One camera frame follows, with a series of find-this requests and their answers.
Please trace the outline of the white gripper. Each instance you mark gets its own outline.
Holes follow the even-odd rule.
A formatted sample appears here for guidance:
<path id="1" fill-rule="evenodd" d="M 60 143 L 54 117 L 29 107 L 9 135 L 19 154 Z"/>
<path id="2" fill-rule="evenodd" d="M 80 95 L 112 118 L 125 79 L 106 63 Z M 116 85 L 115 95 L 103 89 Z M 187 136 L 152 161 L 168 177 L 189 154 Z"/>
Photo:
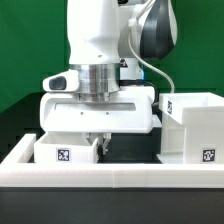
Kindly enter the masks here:
<path id="1" fill-rule="evenodd" d="M 87 133 L 91 146 L 102 137 L 106 154 L 110 133 L 149 133 L 153 128 L 151 99 L 145 94 L 116 92 L 108 102 L 80 102 L 75 94 L 45 94 L 40 104 L 40 125 L 45 132 Z"/>

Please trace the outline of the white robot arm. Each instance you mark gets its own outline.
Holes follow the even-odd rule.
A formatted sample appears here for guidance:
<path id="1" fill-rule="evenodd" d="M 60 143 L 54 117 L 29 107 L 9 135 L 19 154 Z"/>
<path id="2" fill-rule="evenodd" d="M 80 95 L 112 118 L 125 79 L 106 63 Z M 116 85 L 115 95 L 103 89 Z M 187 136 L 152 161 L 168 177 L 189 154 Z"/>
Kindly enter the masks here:
<path id="1" fill-rule="evenodd" d="M 177 41 L 171 0 L 68 0 L 69 69 L 46 78 L 42 140 L 57 152 L 106 147 L 113 133 L 148 133 L 155 94 L 124 59 L 162 59 Z"/>

